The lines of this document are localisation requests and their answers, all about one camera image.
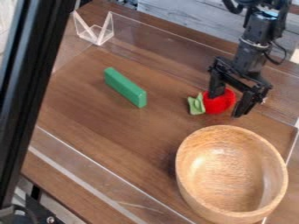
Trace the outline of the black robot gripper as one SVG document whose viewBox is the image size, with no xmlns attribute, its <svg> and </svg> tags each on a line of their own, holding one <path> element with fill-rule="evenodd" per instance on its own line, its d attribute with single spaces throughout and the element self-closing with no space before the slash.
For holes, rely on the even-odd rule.
<svg viewBox="0 0 299 224">
<path fill-rule="evenodd" d="M 224 95 L 226 85 L 231 85 L 243 93 L 231 114 L 235 118 L 246 115 L 258 103 L 266 101 L 272 84 L 262 77 L 260 73 L 255 73 L 252 76 L 240 74 L 232 67 L 231 60 L 224 57 L 214 59 L 208 71 L 211 99 Z"/>
</svg>

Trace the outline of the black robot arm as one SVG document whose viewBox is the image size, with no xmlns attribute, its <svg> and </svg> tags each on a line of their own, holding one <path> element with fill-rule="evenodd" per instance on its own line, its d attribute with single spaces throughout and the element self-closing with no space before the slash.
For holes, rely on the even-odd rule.
<svg viewBox="0 0 299 224">
<path fill-rule="evenodd" d="M 231 116 L 242 117 L 267 98 L 272 84 L 263 78 L 262 69 L 267 61 L 280 65 L 271 58 L 272 45 L 287 54 L 276 43 L 283 37 L 286 18 L 292 0 L 222 0 L 228 11 L 239 14 L 247 9 L 244 32 L 239 37 L 234 60 L 216 57 L 210 66 L 210 88 L 203 94 L 207 114 L 219 114 L 235 106 Z"/>
</svg>

